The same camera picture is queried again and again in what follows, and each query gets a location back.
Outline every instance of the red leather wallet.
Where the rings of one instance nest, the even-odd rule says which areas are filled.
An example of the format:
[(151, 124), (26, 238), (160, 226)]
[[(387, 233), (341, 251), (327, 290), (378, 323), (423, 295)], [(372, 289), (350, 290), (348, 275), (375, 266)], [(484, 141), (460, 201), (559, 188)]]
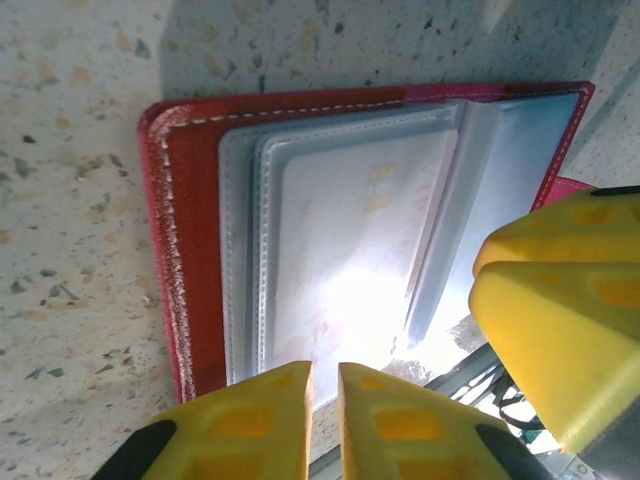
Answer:
[(138, 139), (178, 401), (226, 386), (218, 144), (227, 131), (450, 98), (494, 102), (577, 93), (532, 207), (537, 208), (549, 195), (593, 90), (588, 82), (440, 84), (215, 97), (150, 107), (140, 120)]

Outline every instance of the speckled stone surface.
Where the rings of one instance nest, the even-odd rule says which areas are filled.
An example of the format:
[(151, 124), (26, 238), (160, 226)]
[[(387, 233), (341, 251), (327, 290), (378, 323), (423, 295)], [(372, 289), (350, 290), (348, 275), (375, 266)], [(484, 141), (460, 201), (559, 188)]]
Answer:
[[(638, 0), (5, 0), (0, 45), (2, 478), (89, 478), (174, 402), (135, 138), (155, 101), (590, 79), (564, 174), (640, 183)], [(335, 416), (315, 431), (319, 455)]]

